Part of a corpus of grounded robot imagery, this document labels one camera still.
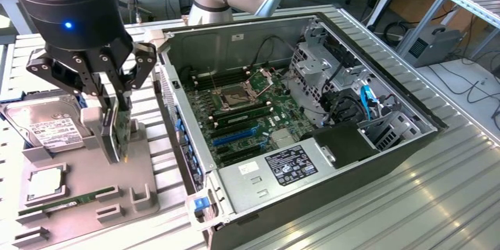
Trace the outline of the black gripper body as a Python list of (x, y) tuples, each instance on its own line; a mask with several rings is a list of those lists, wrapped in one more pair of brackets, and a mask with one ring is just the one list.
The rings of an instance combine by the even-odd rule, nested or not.
[(87, 52), (107, 47), (133, 49), (117, 0), (20, 0), (45, 41), (48, 53)]

